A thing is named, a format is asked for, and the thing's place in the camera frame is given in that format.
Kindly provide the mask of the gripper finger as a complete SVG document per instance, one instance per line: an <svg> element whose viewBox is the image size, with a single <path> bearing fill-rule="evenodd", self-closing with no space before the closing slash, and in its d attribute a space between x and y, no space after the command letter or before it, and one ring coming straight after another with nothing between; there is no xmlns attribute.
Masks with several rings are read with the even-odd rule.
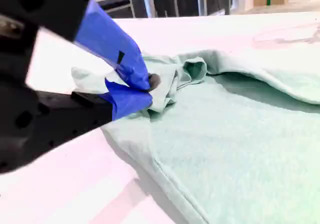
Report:
<svg viewBox="0 0 320 224"><path fill-rule="evenodd" d="M96 0L19 0L29 21L104 59L130 87L151 91L161 82L150 74L137 43Z"/></svg>
<svg viewBox="0 0 320 224"><path fill-rule="evenodd" d="M37 116L37 155L104 124L149 107L146 91L105 80L103 94L73 91L71 94L39 92Z"/></svg>

